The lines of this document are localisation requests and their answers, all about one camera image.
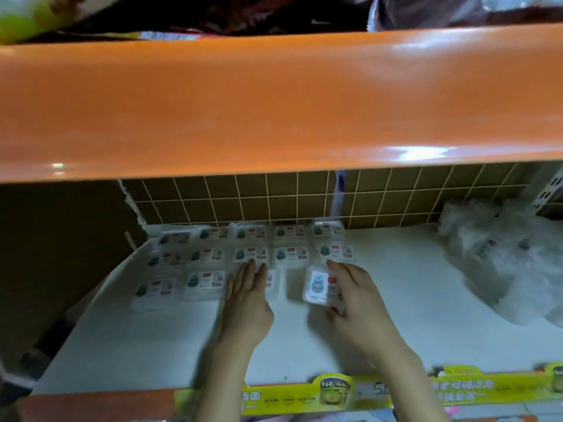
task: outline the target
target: white shelf surface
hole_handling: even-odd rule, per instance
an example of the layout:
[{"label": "white shelf surface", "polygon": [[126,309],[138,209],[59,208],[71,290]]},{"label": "white shelf surface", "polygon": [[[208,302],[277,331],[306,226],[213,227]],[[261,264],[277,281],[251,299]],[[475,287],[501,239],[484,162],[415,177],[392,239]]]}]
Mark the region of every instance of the white shelf surface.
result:
[{"label": "white shelf surface", "polygon": [[[457,363],[483,371],[527,371],[561,359],[563,330],[544,319],[521,327],[498,316],[464,285],[431,226],[353,230],[346,237],[427,369]],[[130,300],[147,250],[141,248],[102,289],[33,394],[193,384],[218,303],[134,311]],[[280,295],[271,302],[275,322],[252,357],[248,384],[306,382],[331,371],[371,372],[327,324],[324,308],[302,301],[303,282],[303,272],[282,278]]]}]

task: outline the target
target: person's right hand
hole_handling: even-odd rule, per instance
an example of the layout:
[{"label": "person's right hand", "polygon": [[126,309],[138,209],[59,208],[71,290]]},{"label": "person's right hand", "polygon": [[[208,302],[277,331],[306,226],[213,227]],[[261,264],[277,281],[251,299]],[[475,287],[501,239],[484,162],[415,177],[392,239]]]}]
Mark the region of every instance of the person's right hand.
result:
[{"label": "person's right hand", "polygon": [[404,346],[369,273],[356,265],[327,261],[346,304],[345,316],[328,315],[336,330],[375,364]]}]

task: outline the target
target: person's left hand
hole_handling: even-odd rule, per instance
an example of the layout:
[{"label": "person's left hand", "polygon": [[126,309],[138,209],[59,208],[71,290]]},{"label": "person's left hand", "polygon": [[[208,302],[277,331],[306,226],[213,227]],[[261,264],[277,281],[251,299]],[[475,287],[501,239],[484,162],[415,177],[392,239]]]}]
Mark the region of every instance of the person's left hand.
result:
[{"label": "person's left hand", "polygon": [[249,351],[264,340],[274,322],[274,313],[264,295],[267,276],[265,264],[256,272],[254,259],[244,263],[236,276],[229,276],[221,340],[240,344]]}]

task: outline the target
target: crumpled plastic packaging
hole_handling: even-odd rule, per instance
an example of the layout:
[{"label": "crumpled plastic packaging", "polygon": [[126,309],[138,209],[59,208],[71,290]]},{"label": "crumpled plastic packaging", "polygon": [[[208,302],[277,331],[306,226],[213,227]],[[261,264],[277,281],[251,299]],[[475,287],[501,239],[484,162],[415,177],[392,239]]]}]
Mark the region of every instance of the crumpled plastic packaging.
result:
[{"label": "crumpled plastic packaging", "polygon": [[438,234],[477,294],[506,320],[563,327],[563,226],[507,201],[448,201]]},{"label": "crumpled plastic packaging", "polygon": [[368,31],[558,22],[563,0],[373,0]]}]

